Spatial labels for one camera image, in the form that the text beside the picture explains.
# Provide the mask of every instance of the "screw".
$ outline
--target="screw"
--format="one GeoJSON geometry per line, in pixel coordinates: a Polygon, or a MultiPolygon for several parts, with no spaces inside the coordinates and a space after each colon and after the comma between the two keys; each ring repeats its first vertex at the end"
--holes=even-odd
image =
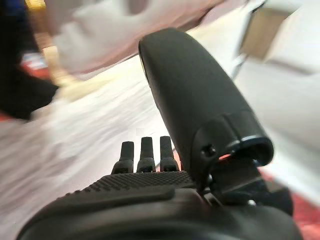
{"type": "Polygon", "coordinates": [[[216,149],[214,148],[213,145],[210,145],[209,148],[208,148],[208,154],[210,157],[212,157],[213,155],[216,154],[216,149]]]}

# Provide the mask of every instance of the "prosthetic hand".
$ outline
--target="prosthetic hand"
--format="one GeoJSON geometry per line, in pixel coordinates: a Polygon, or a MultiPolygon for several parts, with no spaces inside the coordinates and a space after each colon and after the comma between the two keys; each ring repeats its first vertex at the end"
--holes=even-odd
{"type": "Polygon", "coordinates": [[[122,143],[119,161],[83,190],[38,212],[18,240],[300,240],[290,193],[257,167],[273,145],[215,59],[192,37],[165,29],[144,37],[139,54],[171,140],[122,143]]]}

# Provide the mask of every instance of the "white wall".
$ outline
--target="white wall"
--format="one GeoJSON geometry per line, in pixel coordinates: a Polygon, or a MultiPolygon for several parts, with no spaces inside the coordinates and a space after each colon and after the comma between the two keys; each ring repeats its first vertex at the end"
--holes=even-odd
{"type": "Polygon", "coordinates": [[[307,73],[320,72],[320,1],[304,3],[282,24],[269,50],[273,60],[307,73]]]}

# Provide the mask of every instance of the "textured grip surface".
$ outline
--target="textured grip surface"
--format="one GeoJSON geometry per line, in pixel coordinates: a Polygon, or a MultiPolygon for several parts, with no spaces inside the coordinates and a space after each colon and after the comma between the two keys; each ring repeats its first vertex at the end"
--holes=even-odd
{"type": "Polygon", "coordinates": [[[193,187],[186,171],[142,172],[106,175],[79,192],[120,191],[141,189],[152,186],[174,186],[175,188],[193,187]]]}

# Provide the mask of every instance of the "black plastic casing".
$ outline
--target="black plastic casing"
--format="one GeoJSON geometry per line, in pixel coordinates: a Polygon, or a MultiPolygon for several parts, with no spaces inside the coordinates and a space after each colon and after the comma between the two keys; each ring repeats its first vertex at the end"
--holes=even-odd
{"type": "Polygon", "coordinates": [[[183,167],[200,188],[223,155],[249,155],[262,166],[272,160],[272,142],[252,109],[195,39],[164,29],[145,36],[139,54],[183,167]]]}

